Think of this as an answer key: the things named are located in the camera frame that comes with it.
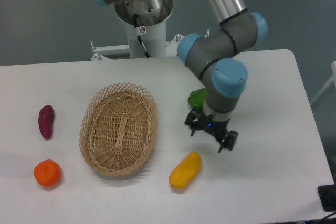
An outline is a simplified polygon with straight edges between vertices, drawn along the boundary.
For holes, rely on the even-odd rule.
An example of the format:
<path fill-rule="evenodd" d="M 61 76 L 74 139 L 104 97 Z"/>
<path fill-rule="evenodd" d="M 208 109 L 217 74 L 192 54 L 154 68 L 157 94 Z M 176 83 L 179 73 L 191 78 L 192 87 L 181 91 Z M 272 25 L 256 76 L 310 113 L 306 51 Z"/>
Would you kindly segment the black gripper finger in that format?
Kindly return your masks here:
<path fill-rule="evenodd" d="M 196 131 L 200 131 L 203 129 L 202 124 L 199 121 L 199 114 L 195 110 L 191 110 L 184 122 L 191 130 L 191 136 L 194 136 Z"/>
<path fill-rule="evenodd" d="M 236 145 L 237 138 L 238 138 L 238 132 L 236 131 L 227 132 L 224 138 L 219 141 L 220 147 L 218 149 L 218 153 L 221 153 L 222 150 L 232 151 Z"/>

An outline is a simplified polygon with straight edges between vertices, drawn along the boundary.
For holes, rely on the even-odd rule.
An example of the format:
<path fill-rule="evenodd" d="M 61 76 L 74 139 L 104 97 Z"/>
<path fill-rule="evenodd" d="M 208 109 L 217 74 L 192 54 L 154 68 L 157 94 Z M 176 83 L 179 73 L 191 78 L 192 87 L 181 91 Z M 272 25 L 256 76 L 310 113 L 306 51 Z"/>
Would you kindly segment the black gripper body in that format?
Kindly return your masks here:
<path fill-rule="evenodd" d="M 224 143 L 228 139 L 227 126 L 229 121 L 230 119 L 226 121 L 215 121 L 211 114 L 206 116 L 202 113 L 201 115 L 202 130 L 212 135 L 219 143 Z"/>

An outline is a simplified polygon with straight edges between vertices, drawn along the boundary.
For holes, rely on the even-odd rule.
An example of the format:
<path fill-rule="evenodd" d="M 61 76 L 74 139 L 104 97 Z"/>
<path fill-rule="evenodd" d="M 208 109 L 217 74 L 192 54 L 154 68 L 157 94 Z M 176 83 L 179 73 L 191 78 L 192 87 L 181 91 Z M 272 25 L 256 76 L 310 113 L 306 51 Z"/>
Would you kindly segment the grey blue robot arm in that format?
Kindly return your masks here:
<path fill-rule="evenodd" d="M 202 36 L 176 35 L 176 54 L 207 90 L 200 106 L 193 106 L 185 124 L 192 132 L 212 135 L 221 149 L 232 150 L 237 132 L 227 125 L 248 78 L 245 65 L 235 56 L 263 40 L 268 33 L 265 19 L 249 12 L 243 0 L 209 0 L 220 29 Z M 99 6 L 113 4 L 127 30 L 131 58 L 167 55 L 166 21 L 172 0 L 95 0 Z"/>

